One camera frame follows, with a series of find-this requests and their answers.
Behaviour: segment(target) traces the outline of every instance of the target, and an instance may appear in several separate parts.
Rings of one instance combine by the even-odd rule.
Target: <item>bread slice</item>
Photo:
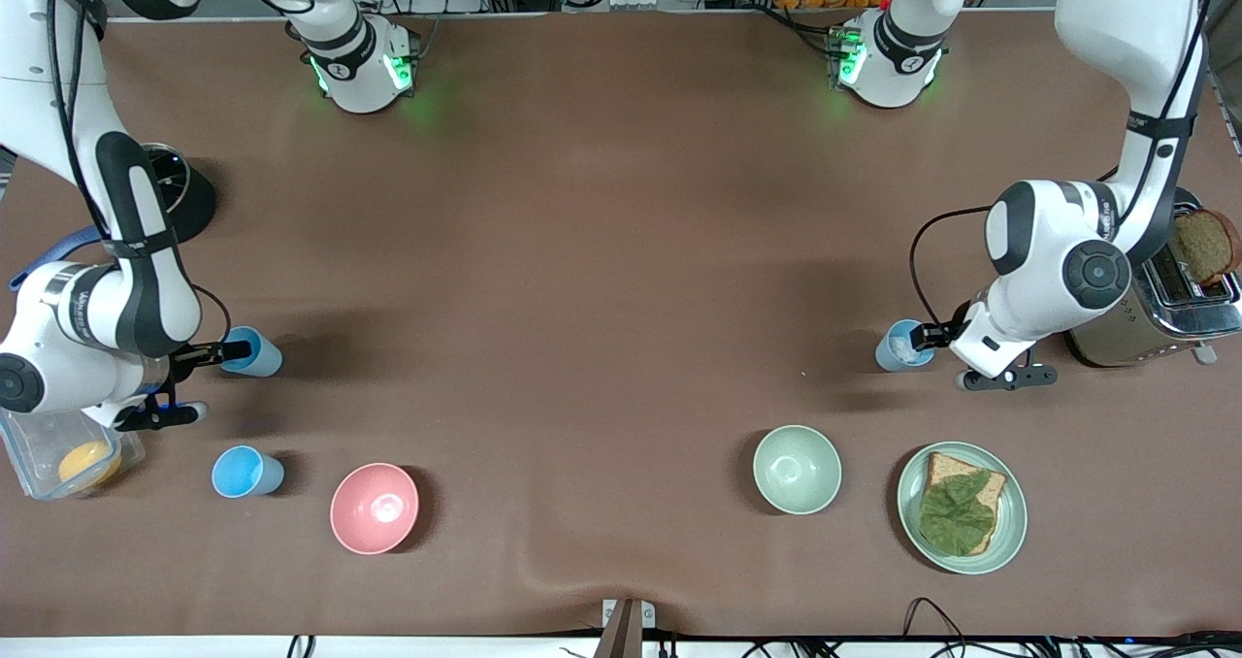
[[[932,458],[928,462],[928,487],[935,485],[949,477],[959,477],[963,473],[975,473],[981,472],[982,467],[975,467],[975,464],[968,464],[963,459],[954,459],[953,456],[940,454],[939,451],[933,451]],[[996,515],[997,524],[1000,521],[1000,502],[1001,490],[1005,487],[1005,473],[992,472],[992,475],[987,479],[987,484],[984,490],[979,492],[975,499],[985,507],[987,507],[994,515]],[[987,545],[992,541],[992,534],[996,533],[996,526],[992,526],[992,531],[987,533],[984,541],[979,543],[979,546],[970,550],[966,556],[979,556],[981,552],[987,550]]]
[[[1242,264],[1242,238],[1228,216],[1196,210],[1174,220],[1175,251],[1180,251],[1190,277],[1213,286]]]

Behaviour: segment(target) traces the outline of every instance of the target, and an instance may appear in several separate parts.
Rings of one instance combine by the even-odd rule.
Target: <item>green led light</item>
[[[846,84],[853,84],[854,82],[857,82],[858,71],[862,70],[862,65],[866,60],[867,60],[867,45],[858,43],[857,48],[854,48],[854,52],[841,62],[841,82]]]
[[[319,91],[328,92],[328,82],[325,82],[319,65],[315,65],[314,56],[310,57],[310,67],[314,70],[315,78],[319,78]]]
[[[936,51],[935,56],[932,57],[932,62],[928,65],[927,78],[923,78],[923,87],[928,87],[932,84],[933,79],[935,79],[935,65],[939,65],[941,53],[944,53],[944,51]]]
[[[414,82],[410,78],[410,65],[404,61],[404,58],[394,58],[391,56],[384,57],[384,66],[389,70],[389,76],[392,78],[392,84],[399,91],[407,91],[410,83]]]

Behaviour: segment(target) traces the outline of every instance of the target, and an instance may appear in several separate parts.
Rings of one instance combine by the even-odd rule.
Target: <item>brown table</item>
[[[446,21],[412,101],[350,115],[279,25],[114,26],[130,132],[221,189],[186,269],[286,367],[195,376],[211,420],[147,436],[93,498],[36,503],[0,467],[0,633],[546,632],[623,595],[687,633],[893,633],[919,595],[975,633],[1236,626],[1238,340],[1216,367],[1131,371],[1047,340],[1061,384],[1018,394],[955,391],[946,356],[873,366],[878,330],[920,314],[923,220],[1120,149],[1120,87],[1051,14],[963,16],[953,47],[887,113],[827,91],[763,16]],[[1203,113],[1182,183],[1238,215],[1211,96]],[[84,220],[20,166],[0,277]],[[992,278],[981,226],[927,237],[944,312]],[[756,438],[790,422],[843,459],[811,518],[750,480]],[[933,569],[895,520],[900,464],[945,439],[1026,492],[1030,535],[996,574]],[[237,442],[283,456],[279,495],[212,493]],[[328,502],[374,461],[416,468],[425,514],[404,552],[353,556]]]

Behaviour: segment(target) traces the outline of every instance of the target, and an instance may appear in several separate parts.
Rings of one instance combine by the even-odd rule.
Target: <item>blue cup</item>
[[[267,495],[283,480],[283,464],[247,444],[226,451],[211,468],[211,485],[225,498]]]
[[[904,318],[900,322],[893,323],[893,327],[879,340],[879,344],[876,345],[876,363],[884,367],[884,371],[910,371],[914,367],[927,365],[927,363],[932,361],[932,358],[935,358],[935,348],[918,349],[915,351],[914,345],[908,344],[910,331],[922,323]],[[902,340],[907,341],[905,349],[902,349]]]
[[[272,345],[271,340],[267,340],[266,336],[252,329],[252,327],[235,327],[225,336],[225,343],[232,343],[232,340],[245,340],[248,343],[250,358],[222,361],[220,364],[221,370],[236,371],[236,374],[246,376],[271,376],[284,363],[281,349]]]

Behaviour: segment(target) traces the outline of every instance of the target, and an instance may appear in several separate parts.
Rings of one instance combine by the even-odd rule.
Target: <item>silver toaster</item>
[[[1192,194],[1177,189],[1174,216],[1199,210]],[[1171,247],[1161,247],[1135,269],[1129,292],[1108,313],[1069,331],[1069,349],[1092,366],[1125,366],[1194,353],[1216,361],[1211,340],[1242,330],[1242,282],[1228,273],[1213,287],[1192,281]]]

